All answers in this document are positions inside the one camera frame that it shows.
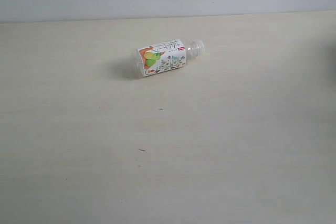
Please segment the tea bottle with fruit label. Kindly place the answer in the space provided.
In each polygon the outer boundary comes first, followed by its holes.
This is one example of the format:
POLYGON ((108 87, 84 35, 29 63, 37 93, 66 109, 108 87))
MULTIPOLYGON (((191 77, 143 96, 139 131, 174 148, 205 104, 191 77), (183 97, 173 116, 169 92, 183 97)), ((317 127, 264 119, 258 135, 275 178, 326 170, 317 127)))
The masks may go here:
POLYGON ((135 72, 141 77, 185 67, 203 55, 204 43, 200 40, 172 39, 138 48, 133 53, 135 72))

